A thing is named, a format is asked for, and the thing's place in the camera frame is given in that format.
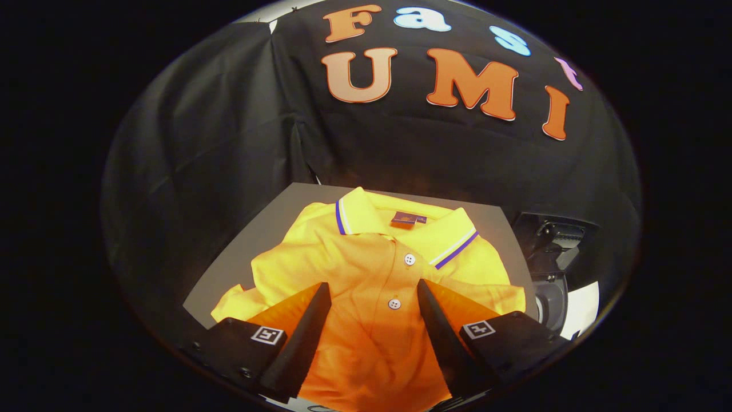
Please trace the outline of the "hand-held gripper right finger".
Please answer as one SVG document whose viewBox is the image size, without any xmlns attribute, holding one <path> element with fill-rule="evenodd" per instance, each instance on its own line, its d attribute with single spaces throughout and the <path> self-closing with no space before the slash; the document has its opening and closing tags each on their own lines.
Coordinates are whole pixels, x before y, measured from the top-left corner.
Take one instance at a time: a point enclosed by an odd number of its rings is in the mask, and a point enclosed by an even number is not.
<svg viewBox="0 0 732 412">
<path fill-rule="evenodd" d="M 422 279 L 419 311 L 453 397 L 518 385 L 556 362 L 567 340 L 522 311 L 499 315 L 470 298 Z"/>
</svg>

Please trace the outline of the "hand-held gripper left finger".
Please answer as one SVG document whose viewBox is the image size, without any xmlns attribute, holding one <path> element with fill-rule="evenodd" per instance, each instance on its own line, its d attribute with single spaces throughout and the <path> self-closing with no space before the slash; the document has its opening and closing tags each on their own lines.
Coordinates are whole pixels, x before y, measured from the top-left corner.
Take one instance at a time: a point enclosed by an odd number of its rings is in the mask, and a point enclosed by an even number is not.
<svg viewBox="0 0 732 412">
<path fill-rule="evenodd" d="M 248 320 L 229 316 L 194 337 L 194 362 L 248 395 L 287 403 L 303 388 L 330 308 L 321 282 Z"/>
</svg>

